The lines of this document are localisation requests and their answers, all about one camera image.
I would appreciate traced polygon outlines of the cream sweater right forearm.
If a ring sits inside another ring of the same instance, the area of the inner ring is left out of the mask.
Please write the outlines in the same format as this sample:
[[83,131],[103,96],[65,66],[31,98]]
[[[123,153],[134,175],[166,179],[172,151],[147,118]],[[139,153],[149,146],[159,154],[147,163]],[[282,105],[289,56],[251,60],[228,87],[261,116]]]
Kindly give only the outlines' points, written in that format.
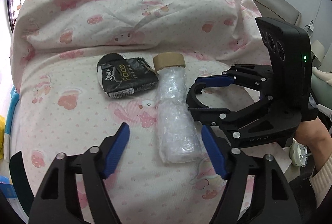
[[310,177],[310,184],[313,188],[317,207],[323,202],[325,196],[329,192],[332,183],[332,164],[331,156],[319,170],[315,169]]

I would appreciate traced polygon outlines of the person's right hand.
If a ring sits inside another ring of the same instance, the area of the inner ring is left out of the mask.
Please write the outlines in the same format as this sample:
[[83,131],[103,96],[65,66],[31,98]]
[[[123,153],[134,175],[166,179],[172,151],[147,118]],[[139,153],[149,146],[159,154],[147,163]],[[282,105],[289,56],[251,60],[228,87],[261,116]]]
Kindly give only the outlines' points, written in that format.
[[301,122],[294,139],[307,146],[314,158],[316,170],[320,171],[331,155],[331,135],[319,118]]

